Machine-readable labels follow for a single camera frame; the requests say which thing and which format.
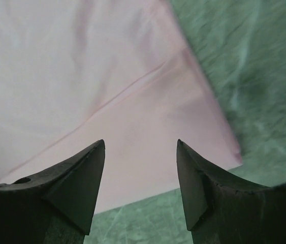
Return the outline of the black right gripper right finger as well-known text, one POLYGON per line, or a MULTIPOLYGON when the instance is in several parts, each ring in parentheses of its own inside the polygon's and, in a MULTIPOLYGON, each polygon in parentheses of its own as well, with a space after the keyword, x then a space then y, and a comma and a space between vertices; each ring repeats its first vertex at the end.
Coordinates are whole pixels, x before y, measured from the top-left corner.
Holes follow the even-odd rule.
POLYGON ((286 243, 286 183, 267 187, 240 178, 181 140, 176 161, 194 243, 286 243))

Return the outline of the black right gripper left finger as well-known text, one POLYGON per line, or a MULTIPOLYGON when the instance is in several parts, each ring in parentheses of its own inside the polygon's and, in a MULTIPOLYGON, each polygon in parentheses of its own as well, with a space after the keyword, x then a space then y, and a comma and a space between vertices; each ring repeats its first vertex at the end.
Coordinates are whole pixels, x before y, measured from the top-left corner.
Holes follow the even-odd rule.
POLYGON ((99 140, 41 172, 0 184, 0 243, 83 243, 104 162, 99 140))

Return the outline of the pink t shirt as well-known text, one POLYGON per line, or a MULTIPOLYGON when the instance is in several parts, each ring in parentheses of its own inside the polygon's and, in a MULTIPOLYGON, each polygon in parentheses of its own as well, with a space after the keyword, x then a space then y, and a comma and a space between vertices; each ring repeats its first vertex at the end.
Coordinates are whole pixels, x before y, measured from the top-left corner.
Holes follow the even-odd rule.
POLYGON ((168 1, 0 1, 0 183, 100 139, 98 213, 178 188, 178 140, 242 163, 168 1))

